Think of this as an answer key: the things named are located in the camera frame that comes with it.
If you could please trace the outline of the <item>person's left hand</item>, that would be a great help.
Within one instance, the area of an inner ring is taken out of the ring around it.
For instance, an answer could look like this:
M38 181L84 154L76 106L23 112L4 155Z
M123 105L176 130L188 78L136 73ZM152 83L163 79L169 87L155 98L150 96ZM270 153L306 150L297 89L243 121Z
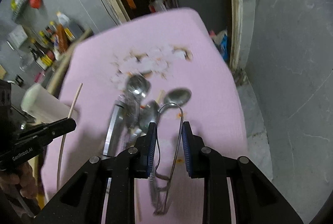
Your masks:
M27 199L34 199L38 195L38 187L33 176L33 169L29 162L24 163L13 174L1 172L1 189L4 193L10 193L10 185L21 186L20 194Z

